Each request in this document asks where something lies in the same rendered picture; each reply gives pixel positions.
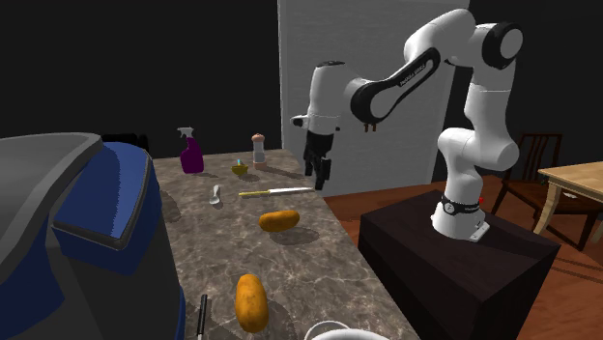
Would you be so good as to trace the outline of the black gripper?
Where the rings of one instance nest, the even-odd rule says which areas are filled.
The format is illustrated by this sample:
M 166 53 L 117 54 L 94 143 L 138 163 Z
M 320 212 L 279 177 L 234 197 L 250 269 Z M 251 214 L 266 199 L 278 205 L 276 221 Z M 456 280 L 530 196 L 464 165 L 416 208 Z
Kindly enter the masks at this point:
M 331 150 L 334 134 L 318 134 L 309 130 L 306 133 L 306 141 L 303 159 L 306 176 L 311 176 L 313 170 L 316 173 L 315 189 L 322 190 L 325 181 L 330 179 L 331 160 L 323 158 Z

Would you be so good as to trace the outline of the pepper grinder with brown cap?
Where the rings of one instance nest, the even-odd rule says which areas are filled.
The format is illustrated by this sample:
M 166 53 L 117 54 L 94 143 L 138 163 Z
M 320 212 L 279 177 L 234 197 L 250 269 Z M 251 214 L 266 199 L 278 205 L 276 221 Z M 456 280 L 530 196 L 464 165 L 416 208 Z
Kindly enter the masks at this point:
M 267 161 L 264 149 L 265 136 L 260 133 L 255 133 L 251 137 L 253 142 L 253 167 L 257 170 L 266 169 Z

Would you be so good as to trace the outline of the brown potato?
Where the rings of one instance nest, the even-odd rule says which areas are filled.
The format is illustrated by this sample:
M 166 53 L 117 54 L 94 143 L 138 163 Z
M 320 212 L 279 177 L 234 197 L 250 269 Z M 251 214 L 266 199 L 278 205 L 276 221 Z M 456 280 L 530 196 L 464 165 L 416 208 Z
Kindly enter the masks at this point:
M 240 277 L 235 297 L 235 313 L 241 328 L 250 333 L 262 331 L 269 322 L 266 291 L 253 274 Z
M 267 232 L 282 232 L 295 227 L 301 217 L 297 211 L 267 212 L 259 217 L 258 224 Z

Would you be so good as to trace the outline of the purple spray bottle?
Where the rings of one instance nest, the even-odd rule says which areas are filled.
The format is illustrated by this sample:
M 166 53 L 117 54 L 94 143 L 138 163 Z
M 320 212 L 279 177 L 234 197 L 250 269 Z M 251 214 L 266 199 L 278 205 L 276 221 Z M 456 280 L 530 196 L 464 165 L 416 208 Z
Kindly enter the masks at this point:
M 204 171 L 203 154 L 199 144 L 193 137 L 193 127 L 178 127 L 177 131 L 186 139 L 187 147 L 181 152 L 180 161 L 185 174 L 196 174 Z

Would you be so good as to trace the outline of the white cup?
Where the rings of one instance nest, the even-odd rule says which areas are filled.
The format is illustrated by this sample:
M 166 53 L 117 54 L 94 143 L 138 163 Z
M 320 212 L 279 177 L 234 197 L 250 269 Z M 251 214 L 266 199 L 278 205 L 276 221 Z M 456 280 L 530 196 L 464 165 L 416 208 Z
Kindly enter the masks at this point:
M 338 329 L 332 329 L 320 334 L 312 335 L 313 331 L 320 326 L 338 326 Z M 388 340 L 385 336 L 372 331 L 350 328 L 349 326 L 337 321 L 322 321 L 313 325 L 303 337 L 303 340 Z

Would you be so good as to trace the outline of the dark robot stand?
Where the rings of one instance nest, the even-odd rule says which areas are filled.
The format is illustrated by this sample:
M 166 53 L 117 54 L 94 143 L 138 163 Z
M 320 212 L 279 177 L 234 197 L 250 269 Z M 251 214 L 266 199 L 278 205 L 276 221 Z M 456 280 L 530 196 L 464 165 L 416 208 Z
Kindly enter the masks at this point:
M 359 251 L 420 340 L 516 340 L 560 250 L 488 214 L 477 242 L 430 220 L 438 190 L 362 215 Z

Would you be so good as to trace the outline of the black pen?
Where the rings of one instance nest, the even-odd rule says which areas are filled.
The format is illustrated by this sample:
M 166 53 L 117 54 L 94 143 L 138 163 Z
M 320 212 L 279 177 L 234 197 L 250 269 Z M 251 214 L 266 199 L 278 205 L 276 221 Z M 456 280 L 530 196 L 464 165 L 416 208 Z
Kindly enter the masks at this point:
M 208 295 L 203 294 L 201 296 L 200 305 L 199 305 L 198 321 L 197 321 L 197 328 L 196 328 L 196 340 L 203 340 L 206 312 L 207 312 L 207 302 L 208 302 Z

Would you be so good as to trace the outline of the dark wooden chair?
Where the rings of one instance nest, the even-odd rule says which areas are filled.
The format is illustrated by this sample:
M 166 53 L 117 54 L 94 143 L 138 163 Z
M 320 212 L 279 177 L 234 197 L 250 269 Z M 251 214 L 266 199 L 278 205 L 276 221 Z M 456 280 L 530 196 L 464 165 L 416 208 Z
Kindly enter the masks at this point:
M 506 170 L 502 178 L 502 188 L 491 210 L 492 214 L 498 212 L 505 195 L 510 193 L 534 209 L 533 225 L 540 216 L 548 191 L 548 178 L 538 173 L 539 169 L 559 167 L 562 135 L 560 133 L 525 133 L 521 136 L 519 145 L 529 144 L 528 155 L 523 166 L 522 176 L 519 180 L 511 178 L 512 171 Z M 589 198 L 563 191 L 555 214 L 582 214 L 598 212 L 601 205 Z M 549 225 L 544 230 L 550 230 L 555 236 L 566 241 L 571 240 L 560 231 Z

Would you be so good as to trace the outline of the blue and grey appliance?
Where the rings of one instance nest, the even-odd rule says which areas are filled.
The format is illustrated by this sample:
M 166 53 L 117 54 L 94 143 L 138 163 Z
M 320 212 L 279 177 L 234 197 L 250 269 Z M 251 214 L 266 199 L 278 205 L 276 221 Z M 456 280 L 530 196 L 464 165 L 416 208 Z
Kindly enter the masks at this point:
M 185 340 L 154 164 L 94 133 L 0 139 L 0 340 Z

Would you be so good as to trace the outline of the light wooden table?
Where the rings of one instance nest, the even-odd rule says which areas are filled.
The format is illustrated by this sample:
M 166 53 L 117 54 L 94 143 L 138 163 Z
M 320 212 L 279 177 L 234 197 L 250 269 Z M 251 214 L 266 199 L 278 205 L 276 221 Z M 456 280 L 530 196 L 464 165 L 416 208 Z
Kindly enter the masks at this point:
M 533 228 L 540 234 L 550 223 L 559 204 L 562 192 L 589 198 L 601 205 L 598 212 L 586 212 L 587 221 L 576 248 L 582 251 L 589 239 L 597 216 L 603 213 L 603 161 L 539 169 L 548 178 L 548 191 L 540 216 Z

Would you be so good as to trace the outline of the yellow-handled knife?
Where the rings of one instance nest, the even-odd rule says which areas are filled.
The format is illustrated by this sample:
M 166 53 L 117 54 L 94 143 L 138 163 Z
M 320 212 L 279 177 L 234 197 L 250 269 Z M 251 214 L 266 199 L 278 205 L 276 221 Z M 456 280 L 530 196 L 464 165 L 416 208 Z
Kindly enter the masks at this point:
M 240 192 L 240 197 L 247 196 L 259 196 L 259 195 L 275 195 L 275 194 L 288 194 L 288 193 L 297 193 L 297 192 L 308 192 L 314 191 L 314 187 L 282 187 L 282 188 L 272 188 L 267 190 L 259 190 L 259 191 L 244 191 Z

